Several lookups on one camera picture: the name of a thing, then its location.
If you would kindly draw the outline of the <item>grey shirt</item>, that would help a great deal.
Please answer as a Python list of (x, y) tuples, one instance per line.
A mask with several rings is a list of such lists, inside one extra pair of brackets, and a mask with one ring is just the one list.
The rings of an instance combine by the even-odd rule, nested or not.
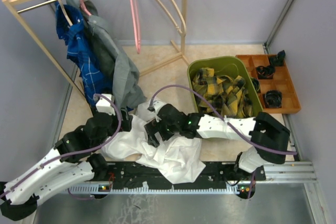
[[(65, 4), (80, 10), (77, 0), (67, 0)], [(139, 70), (114, 37), (107, 22), (98, 16), (93, 3), (89, 3), (88, 9), (91, 11), (91, 16), (80, 10), (85, 20), (85, 34), (93, 53), (98, 58), (100, 71), (112, 81), (112, 92), (108, 94), (114, 96), (117, 107), (135, 109), (146, 101), (138, 85)]]

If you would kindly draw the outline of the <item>white shirt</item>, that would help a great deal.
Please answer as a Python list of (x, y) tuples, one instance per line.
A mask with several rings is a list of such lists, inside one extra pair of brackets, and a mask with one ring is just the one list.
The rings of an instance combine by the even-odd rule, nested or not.
[(200, 160), (202, 140), (173, 135), (158, 147), (148, 144), (145, 124), (155, 119), (148, 110), (149, 102), (141, 103), (132, 119), (130, 132), (119, 132), (102, 147), (104, 156), (121, 161), (138, 154), (137, 163), (156, 168), (172, 184), (193, 183), (206, 165)]

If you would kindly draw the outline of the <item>yellow plaid shirt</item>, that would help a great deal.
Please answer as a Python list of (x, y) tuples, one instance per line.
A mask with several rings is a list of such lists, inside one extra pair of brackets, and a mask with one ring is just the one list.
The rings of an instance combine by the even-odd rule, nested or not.
[(207, 102), (195, 97), (197, 108), (206, 114), (215, 115), (213, 108), (230, 118), (253, 116), (253, 103), (246, 88), (246, 80), (238, 75), (217, 75), (213, 68), (201, 68), (192, 80), (192, 88)]

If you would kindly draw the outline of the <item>pink hanger with white shirt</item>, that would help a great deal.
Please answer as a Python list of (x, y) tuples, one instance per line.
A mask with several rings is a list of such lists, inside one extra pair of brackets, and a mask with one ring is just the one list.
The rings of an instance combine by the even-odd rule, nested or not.
[(137, 53), (141, 51), (141, 26), (139, 20), (138, 2), (137, 0), (130, 0), (130, 9), (133, 22), (134, 42)]

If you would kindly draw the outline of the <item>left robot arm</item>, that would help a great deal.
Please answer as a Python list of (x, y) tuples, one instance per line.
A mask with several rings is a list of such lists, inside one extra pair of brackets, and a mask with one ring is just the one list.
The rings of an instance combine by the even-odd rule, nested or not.
[(104, 143), (117, 129), (130, 131), (131, 122), (132, 116), (125, 109), (120, 120), (97, 112), (85, 125), (66, 133), (36, 165), (11, 182), (1, 182), (1, 214), (19, 221), (78, 183), (106, 179), (108, 163), (92, 148)]

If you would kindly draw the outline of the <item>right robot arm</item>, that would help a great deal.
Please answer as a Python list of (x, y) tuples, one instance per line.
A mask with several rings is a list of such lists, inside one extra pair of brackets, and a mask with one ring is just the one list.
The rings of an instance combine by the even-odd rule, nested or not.
[(148, 143), (154, 147), (174, 135), (187, 139), (223, 138), (248, 142), (251, 147), (237, 156), (234, 167), (235, 175), (242, 180), (265, 164), (282, 165), (286, 156), (293, 155), (288, 150), (290, 131), (266, 112), (251, 118), (221, 119), (203, 113), (185, 114), (165, 103), (155, 105), (149, 111), (155, 116), (144, 128)]

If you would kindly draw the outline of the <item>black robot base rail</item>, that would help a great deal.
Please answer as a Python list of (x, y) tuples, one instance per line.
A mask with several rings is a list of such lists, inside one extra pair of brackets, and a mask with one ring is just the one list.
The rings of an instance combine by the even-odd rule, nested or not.
[(68, 192), (75, 196), (92, 195), (94, 198), (126, 194), (233, 194), (246, 199), (254, 195), (255, 183), (265, 180), (263, 167), (250, 174), (236, 168), (233, 162), (206, 162), (195, 182), (174, 185), (155, 168), (136, 162), (109, 162), (103, 179), (71, 186)]

